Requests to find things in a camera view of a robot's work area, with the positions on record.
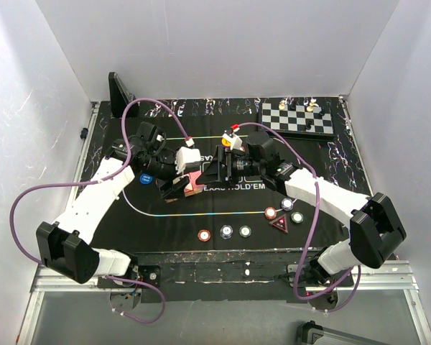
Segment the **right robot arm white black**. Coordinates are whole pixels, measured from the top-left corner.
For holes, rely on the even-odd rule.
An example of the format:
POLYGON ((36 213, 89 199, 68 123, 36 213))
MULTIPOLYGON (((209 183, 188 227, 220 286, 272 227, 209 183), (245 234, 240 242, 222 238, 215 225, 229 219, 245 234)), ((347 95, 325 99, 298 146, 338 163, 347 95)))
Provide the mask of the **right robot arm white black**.
POLYGON ((308 282, 330 284, 339 272, 358 265, 378 269, 407 238, 387 195, 354 193, 314 178, 308 169, 281 159, 266 132, 253 132, 244 141, 235 134, 223 140, 197 179, 199 185, 228 188, 241 177, 258 176, 270 190, 318 205, 349 230, 348 239, 324 248, 305 265, 308 282))

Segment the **red playing card deck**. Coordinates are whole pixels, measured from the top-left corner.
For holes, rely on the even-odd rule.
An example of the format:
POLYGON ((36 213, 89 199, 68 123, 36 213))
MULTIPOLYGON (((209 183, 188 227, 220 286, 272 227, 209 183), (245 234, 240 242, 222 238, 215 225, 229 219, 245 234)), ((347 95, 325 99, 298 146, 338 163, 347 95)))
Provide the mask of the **red playing card deck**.
POLYGON ((204 191, 204 185, 197 184, 197 179, 201 176, 201 171, 189 172, 183 175, 183 177, 188 177, 189 183, 184 188, 184 196, 190 197, 204 191))

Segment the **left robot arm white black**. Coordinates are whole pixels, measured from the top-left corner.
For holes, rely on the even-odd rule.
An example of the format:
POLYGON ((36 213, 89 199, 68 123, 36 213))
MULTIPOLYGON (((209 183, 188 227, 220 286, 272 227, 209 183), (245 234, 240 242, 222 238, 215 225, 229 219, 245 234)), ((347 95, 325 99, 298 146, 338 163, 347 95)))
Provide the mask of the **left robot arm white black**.
POLYGON ((72 206, 53 223, 38 226, 42 264, 80 284, 95 276, 113 275, 120 286, 133 286, 139 271, 131 265, 131 256, 114 249, 95 249, 91 241, 113 202, 138 175, 162 181, 163 198, 184 196, 190 182, 185 171, 198 165, 200 153, 192 139, 186 139, 177 150, 166 143, 165 132, 148 122, 141 123, 128 139, 115 140, 90 185, 84 187, 72 206))

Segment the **yellow dealer button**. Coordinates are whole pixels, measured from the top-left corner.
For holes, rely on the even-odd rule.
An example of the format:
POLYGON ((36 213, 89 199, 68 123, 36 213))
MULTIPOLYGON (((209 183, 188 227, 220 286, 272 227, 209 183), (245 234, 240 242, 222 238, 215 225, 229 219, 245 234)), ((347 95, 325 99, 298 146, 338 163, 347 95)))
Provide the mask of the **yellow dealer button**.
POLYGON ((228 140, 224 139, 224 138, 222 138, 221 142, 222 142, 222 145, 224 147, 230 147, 231 146, 231 143, 228 140))

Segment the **green poker chip stack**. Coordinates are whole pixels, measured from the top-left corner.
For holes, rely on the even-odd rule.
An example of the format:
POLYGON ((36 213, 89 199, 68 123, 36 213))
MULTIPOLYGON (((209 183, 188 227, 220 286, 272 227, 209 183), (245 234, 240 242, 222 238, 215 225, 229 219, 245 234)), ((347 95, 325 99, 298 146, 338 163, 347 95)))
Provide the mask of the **green poker chip stack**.
POLYGON ((251 228, 249 226, 240 227, 238 232, 243 238, 247 238, 251 236, 251 228))

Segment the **blue small blind button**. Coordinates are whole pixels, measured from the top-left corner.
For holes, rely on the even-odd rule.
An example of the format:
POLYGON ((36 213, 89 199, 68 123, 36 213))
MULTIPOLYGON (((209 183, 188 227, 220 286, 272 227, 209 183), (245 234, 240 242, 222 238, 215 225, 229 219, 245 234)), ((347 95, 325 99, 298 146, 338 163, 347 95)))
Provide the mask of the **blue small blind button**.
POLYGON ((142 173, 139 176, 139 182, 143 185, 150 185, 154 181, 154 178, 151 175, 146 173, 142 173))

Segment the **red poker chip stack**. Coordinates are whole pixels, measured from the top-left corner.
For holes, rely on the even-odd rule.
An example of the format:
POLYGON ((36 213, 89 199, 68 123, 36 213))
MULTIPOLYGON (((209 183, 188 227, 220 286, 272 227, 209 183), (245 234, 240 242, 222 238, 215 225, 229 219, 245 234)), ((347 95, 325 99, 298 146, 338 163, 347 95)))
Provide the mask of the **red poker chip stack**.
POLYGON ((201 242, 207 242, 211 238, 211 234, 208 230, 202 229, 198 232, 198 240, 201 242))

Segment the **black triangular all-in marker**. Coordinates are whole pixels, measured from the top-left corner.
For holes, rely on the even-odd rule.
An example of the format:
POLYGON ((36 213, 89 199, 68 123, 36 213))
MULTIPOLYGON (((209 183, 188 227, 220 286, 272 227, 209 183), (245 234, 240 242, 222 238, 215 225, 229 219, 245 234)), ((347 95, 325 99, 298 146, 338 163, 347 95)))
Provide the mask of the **black triangular all-in marker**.
POLYGON ((283 214, 282 216, 277 217, 276 219, 273 219, 269 222, 271 226, 273 226, 276 229, 279 229, 283 233, 288 233, 288 227, 287 227, 287 216, 283 214))

